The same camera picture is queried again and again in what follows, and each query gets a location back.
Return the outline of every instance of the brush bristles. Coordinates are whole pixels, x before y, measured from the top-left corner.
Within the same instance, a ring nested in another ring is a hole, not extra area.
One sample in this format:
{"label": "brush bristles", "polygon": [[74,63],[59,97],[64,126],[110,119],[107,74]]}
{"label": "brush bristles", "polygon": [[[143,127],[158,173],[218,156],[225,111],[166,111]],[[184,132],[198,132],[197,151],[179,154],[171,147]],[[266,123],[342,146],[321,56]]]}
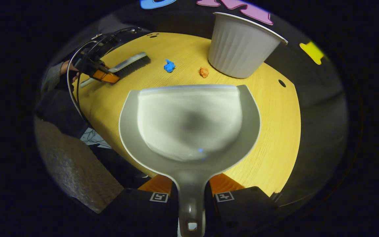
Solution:
{"label": "brush bristles", "polygon": [[115,72],[114,74],[117,75],[119,78],[124,78],[134,72],[135,70],[142,68],[143,66],[146,66],[151,62],[150,58],[148,56],[144,56],[143,58],[131,63],[130,65],[124,67],[123,69]]}

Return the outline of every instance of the table hole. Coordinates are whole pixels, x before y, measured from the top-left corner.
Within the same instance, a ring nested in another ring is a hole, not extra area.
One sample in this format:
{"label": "table hole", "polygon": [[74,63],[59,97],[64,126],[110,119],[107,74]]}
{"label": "table hole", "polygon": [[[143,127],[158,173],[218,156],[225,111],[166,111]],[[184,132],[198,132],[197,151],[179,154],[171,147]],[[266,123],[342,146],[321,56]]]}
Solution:
{"label": "table hole", "polygon": [[280,85],[282,85],[283,87],[286,87],[286,84],[285,84],[282,80],[279,80],[279,83],[280,83]]}

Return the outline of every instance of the hand brush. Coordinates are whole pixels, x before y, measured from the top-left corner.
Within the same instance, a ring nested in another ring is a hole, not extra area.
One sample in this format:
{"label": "hand brush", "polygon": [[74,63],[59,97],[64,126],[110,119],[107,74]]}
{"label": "hand brush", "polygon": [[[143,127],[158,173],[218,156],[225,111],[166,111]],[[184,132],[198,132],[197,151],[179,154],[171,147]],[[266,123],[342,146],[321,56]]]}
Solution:
{"label": "hand brush", "polygon": [[[145,52],[141,52],[123,61],[122,63],[119,63],[118,65],[108,69],[108,71],[117,75],[119,78],[124,78],[125,76],[128,76],[135,70],[143,66],[146,66],[150,62],[151,60],[147,56],[147,54]],[[97,81],[97,80],[93,78],[89,78],[86,81],[83,81],[82,83],[80,83],[80,87],[85,87],[94,81]]]}

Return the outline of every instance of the white plastic container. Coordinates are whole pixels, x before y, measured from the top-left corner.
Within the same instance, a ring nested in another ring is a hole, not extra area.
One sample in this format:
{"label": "white plastic container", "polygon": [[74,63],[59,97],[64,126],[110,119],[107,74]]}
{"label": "white plastic container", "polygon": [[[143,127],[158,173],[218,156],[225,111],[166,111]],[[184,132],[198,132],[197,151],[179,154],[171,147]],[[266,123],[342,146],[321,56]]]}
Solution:
{"label": "white plastic container", "polygon": [[247,78],[269,57],[280,42],[288,41],[253,21],[215,12],[209,62],[218,71]]}

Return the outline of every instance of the yellow table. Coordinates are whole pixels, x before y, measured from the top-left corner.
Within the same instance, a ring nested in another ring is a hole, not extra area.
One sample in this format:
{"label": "yellow table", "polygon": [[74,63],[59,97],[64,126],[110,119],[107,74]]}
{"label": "yellow table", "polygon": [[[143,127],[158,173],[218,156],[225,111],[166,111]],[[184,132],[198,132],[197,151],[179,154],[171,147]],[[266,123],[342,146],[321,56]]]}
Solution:
{"label": "yellow table", "polygon": [[[210,43],[210,39],[197,36],[151,33],[122,45],[102,58],[107,66],[116,66],[143,51],[152,62],[115,84],[93,82],[80,88],[81,109],[95,130],[115,151],[139,170],[154,177],[156,173],[131,158],[119,137],[118,120],[128,92],[188,84],[245,84],[260,110],[260,137],[253,151],[225,174],[245,187],[258,186],[268,196],[280,192],[295,164],[301,135],[295,87],[265,63],[246,79],[236,79],[218,72],[207,60]],[[165,59],[175,63],[176,68],[172,73],[164,70]],[[207,78],[199,75],[201,66],[209,69]],[[80,80],[87,78],[87,75],[82,75]]]}

